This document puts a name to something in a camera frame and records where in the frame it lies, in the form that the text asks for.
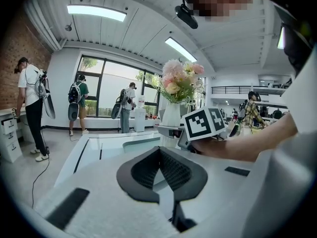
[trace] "gray pants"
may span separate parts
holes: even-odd
[[[121,113],[120,113],[121,133],[129,133],[129,130],[130,130],[129,115],[130,115],[129,109],[124,109],[124,108],[121,109]]]

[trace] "white t-shirt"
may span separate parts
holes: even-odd
[[[37,69],[34,65],[29,64],[20,74],[18,87],[25,89],[25,106],[31,105],[39,100],[39,95],[35,91],[35,83],[39,78]]]
[[[127,94],[127,97],[128,98],[135,98],[135,93],[134,93],[134,90],[132,89],[132,88],[128,88],[128,89],[126,89],[125,90],[126,91],[126,94]],[[128,110],[131,110],[131,104],[129,104],[128,102],[126,102],[126,104],[124,105],[124,107],[123,108],[125,108],[125,109],[128,109]]]

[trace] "railing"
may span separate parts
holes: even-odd
[[[248,94],[251,86],[215,86],[211,88],[212,94]]]

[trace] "gray floor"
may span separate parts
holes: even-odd
[[[90,134],[117,134],[116,131],[91,131]],[[55,184],[58,174],[77,141],[70,141],[68,131],[44,129],[44,139],[50,148],[50,165],[38,178],[34,186],[34,205],[40,197],[45,195]],[[80,131],[74,131],[72,140],[81,137]],[[48,162],[36,162],[36,155],[30,154],[34,144],[22,142],[20,144],[22,156],[14,163],[1,160],[0,172],[13,197],[32,206],[32,184],[36,177],[46,168]]]

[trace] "yellow plaid shirt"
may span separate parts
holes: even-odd
[[[263,119],[257,111],[256,104],[254,101],[249,100],[245,106],[246,116],[243,119],[242,126],[252,128],[253,117],[255,117],[258,122],[263,123]]]

